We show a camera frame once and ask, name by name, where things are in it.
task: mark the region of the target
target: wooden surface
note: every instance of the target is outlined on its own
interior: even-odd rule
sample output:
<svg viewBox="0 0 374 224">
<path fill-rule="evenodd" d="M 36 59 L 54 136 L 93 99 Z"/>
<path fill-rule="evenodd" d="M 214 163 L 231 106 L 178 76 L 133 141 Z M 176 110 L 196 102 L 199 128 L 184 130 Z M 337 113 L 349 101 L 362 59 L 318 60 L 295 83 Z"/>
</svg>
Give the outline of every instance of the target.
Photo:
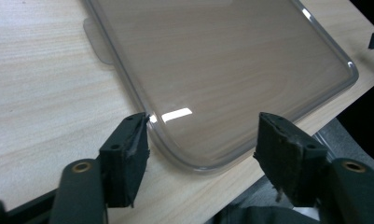
<svg viewBox="0 0 374 224">
<path fill-rule="evenodd" d="M 302 2 L 357 65 L 360 78 L 298 123 L 315 133 L 374 85 L 374 27 L 347 0 Z M 62 168 L 95 158 L 132 104 L 96 58 L 79 1 L 0 1 L 0 199 L 14 208 L 56 188 Z M 217 176 L 174 169 L 155 148 L 135 208 L 112 223 L 202 223 L 262 176 L 248 158 Z"/>
</svg>

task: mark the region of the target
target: plastic tray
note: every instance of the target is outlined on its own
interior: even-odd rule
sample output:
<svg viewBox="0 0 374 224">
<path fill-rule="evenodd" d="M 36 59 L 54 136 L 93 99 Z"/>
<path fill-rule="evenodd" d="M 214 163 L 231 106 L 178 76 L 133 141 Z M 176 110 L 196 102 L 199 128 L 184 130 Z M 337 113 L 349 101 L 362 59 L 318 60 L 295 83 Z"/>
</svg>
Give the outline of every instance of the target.
<svg viewBox="0 0 374 224">
<path fill-rule="evenodd" d="M 245 158 L 259 112 L 295 121 L 358 79 L 299 1 L 86 2 L 154 144 L 188 170 Z"/>
</svg>

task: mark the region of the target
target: dark floor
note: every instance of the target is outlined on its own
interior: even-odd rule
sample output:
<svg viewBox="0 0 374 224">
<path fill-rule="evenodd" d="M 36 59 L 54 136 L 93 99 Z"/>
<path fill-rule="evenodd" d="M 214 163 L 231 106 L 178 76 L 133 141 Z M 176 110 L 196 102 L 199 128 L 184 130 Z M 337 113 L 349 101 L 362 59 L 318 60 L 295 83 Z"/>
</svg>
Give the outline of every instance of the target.
<svg viewBox="0 0 374 224">
<path fill-rule="evenodd" d="M 338 115 L 358 145 L 374 159 L 374 87 Z"/>
</svg>

